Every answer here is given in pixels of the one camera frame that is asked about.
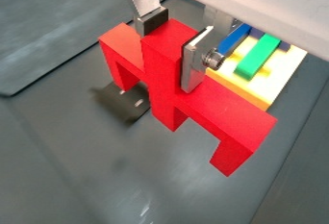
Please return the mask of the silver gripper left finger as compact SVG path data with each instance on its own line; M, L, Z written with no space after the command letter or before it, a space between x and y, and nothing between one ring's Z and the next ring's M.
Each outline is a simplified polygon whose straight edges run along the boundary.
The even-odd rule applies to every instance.
M149 34L168 20L168 10L159 0L126 0L133 11L134 30L140 37Z

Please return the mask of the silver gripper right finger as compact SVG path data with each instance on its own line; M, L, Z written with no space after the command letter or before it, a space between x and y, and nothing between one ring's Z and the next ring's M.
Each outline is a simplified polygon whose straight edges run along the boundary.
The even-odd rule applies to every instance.
M181 47L180 89L189 93L203 82L205 68L217 70L224 55L216 52L216 46L231 32L233 17L220 10L205 7L203 30Z

